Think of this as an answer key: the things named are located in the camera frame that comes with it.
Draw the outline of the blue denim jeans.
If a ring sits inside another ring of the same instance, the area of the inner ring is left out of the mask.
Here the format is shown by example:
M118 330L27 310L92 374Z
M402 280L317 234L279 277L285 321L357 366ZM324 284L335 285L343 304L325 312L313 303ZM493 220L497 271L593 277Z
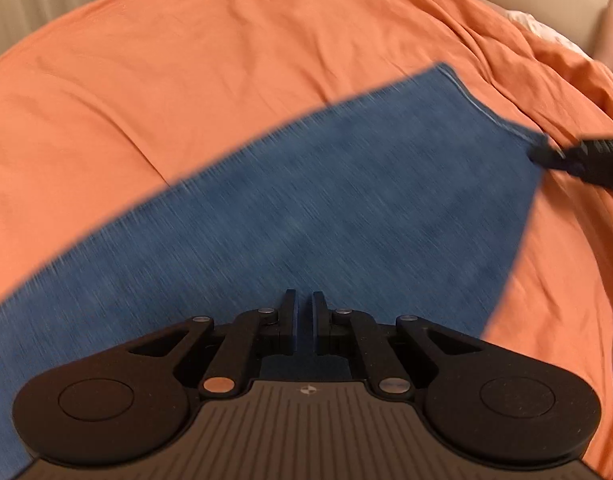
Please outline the blue denim jeans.
M0 304L0 479L28 462L11 421L25 382L197 314L228 322L291 288L481 335L544 140L439 64L283 125L90 233Z

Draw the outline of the white patterned pillow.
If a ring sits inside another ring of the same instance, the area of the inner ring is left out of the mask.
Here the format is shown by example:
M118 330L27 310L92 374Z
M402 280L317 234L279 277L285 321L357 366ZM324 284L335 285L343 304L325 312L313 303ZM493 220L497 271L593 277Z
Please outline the white patterned pillow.
M593 58L594 61L604 64L610 73L613 73L613 0L609 0L602 13L590 54L585 53L577 44L560 32L536 20L531 14L512 10L504 10L503 14L506 18L523 25L524 28L547 41L561 44L586 58Z

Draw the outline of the orange bed sheet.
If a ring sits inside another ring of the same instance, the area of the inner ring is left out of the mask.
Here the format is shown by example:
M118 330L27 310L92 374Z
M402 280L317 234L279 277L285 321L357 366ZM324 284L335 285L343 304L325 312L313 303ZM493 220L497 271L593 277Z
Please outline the orange bed sheet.
M479 0L98 0L0 58L0 304L90 233L271 132L451 67L559 148L613 136L613 74ZM613 193L541 171L477 337L586 379L613 479Z

